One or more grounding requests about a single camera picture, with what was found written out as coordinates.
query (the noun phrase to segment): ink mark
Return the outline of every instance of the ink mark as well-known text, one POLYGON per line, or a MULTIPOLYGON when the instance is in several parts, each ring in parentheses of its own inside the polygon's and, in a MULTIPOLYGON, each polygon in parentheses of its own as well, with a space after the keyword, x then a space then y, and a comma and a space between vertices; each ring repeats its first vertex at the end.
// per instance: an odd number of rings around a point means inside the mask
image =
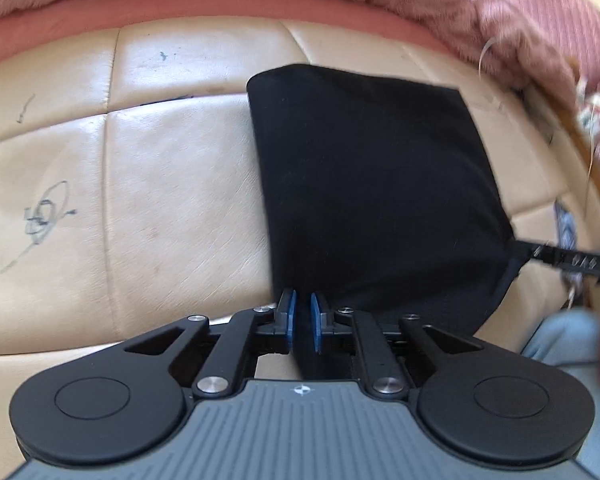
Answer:
POLYGON ((27 99, 27 102, 24 103, 24 106, 22 107, 22 111, 20 112, 20 117, 18 118, 18 120, 16 121, 18 124, 22 124, 22 121, 24 120, 24 114, 27 113, 27 106, 29 106, 30 102, 33 101, 33 98, 36 95, 33 94, 29 99, 27 99))
POLYGON ((11 269, 32 248, 40 245, 51 234, 58 221, 67 215, 75 215, 77 209, 65 211, 69 202, 69 183, 61 180, 48 188, 38 200, 35 207, 24 209, 24 221, 26 222, 24 232, 30 237, 31 243, 12 262, 4 267, 0 274, 11 269))

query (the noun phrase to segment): folded black garment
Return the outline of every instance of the folded black garment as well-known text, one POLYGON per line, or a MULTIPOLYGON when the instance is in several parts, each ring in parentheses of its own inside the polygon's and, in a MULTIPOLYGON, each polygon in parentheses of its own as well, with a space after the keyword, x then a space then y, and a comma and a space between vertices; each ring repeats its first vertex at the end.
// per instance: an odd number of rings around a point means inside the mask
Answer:
POLYGON ((459 92, 304 64, 247 92, 275 294, 473 334, 523 262, 459 92))

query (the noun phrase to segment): pink ribbed cushion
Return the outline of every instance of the pink ribbed cushion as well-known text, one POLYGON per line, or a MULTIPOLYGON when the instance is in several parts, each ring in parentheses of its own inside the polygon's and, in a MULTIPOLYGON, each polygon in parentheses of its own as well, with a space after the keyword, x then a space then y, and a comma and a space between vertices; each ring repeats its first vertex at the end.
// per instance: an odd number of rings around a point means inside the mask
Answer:
POLYGON ((589 0, 513 0, 564 54, 580 61, 587 89, 600 82, 600 11, 589 0))

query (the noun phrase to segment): wooden edge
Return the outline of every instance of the wooden edge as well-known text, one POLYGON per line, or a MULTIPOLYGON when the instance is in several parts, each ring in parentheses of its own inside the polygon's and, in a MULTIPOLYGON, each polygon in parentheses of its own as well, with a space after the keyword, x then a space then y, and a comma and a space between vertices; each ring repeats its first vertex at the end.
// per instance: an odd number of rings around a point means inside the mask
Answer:
MULTIPOLYGON (((573 142, 574 146, 576 147, 576 150, 580 153, 580 156, 583 162, 585 163, 585 167, 588 169, 591 153, 589 150, 589 146, 587 146, 587 143, 582 138, 580 129, 576 126, 576 120, 573 116, 573 113, 563 104, 561 104, 555 97, 547 93, 544 89, 541 88, 540 90, 544 95, 544 98, 547 100, 548 105, 558 117, 560 124, 569 134, 571 142, 573 142)), ((593 166, 591 168, 591 180, 593 181, 593 184, 596 186, 596 189, 600 194, 600 165, 595 158, 593 160, 593 166)))

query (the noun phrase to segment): black cloth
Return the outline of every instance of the black cloth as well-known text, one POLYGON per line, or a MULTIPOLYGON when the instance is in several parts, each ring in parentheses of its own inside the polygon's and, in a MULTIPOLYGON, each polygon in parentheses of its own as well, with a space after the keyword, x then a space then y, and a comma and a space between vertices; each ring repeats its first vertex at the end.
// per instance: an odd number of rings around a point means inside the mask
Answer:
POLYGON ((522 261, 459 92, 304 64, 247 92, 274 293, 473 334, 522 261))

